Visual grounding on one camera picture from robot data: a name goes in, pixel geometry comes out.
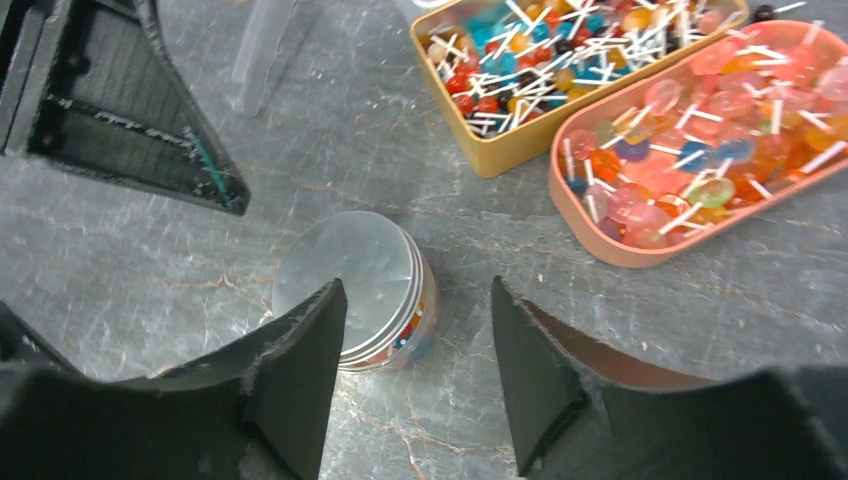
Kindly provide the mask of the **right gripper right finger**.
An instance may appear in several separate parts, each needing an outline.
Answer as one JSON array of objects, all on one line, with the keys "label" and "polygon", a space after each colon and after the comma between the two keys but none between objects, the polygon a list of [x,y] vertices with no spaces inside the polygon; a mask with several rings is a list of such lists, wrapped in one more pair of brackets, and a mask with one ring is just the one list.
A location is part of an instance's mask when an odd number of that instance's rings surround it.
[{"label": "right gripper right finger", "polygon": [[724,381],[618,351],[491,285],[524,479],[843,479],[847,370],[770,366]]}]

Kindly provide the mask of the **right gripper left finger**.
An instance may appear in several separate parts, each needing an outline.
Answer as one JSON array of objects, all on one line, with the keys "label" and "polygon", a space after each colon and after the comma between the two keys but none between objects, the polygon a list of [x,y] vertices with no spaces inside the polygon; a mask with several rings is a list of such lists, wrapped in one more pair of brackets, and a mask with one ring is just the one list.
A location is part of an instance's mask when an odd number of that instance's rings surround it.
[{"label": "right gripper left finger", "polygon": [[343,343],[333,280],[243,337],[153,377],[84,375],[1,309],[5,479],[315,479]]}]

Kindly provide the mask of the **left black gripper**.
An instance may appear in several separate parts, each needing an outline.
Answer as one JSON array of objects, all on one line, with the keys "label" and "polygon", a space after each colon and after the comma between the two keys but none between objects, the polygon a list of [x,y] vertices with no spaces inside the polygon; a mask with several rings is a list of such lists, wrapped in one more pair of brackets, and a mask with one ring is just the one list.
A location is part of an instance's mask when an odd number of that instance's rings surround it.
[{"label": "left black gripper", "polygon": [[164,45],[154,1],[3,1],[1,152],[234,216],[250,189]]}]

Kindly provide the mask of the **clear plastic scoop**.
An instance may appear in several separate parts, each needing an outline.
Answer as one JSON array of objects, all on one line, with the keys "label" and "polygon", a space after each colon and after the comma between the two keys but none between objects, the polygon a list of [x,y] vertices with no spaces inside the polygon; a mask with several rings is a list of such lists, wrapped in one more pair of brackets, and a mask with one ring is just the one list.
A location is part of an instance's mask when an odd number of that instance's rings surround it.
[{"label": "clear plastic scoop", "polygon": [[282,39],[302,1],[256,1],[241,36],[230,76],[231,107],[243,116],[258,114]]}]

